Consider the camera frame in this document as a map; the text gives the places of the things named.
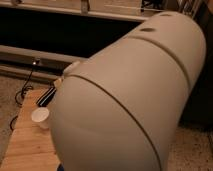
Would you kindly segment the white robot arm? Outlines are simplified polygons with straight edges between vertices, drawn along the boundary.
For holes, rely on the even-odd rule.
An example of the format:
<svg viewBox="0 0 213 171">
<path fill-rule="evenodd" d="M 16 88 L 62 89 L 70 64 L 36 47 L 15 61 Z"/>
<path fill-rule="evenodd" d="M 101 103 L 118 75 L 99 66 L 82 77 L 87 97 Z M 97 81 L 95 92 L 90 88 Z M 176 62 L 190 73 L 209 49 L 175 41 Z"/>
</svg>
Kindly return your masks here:
<svg viewBox="0 0 213 171">
<path fill-rule="evenodd" d="M 190 17 L 161 12 L 69 66 L 50 114 L 64 171 L 166 171 L 205 55 L 204 34 Z"/>
</svg>

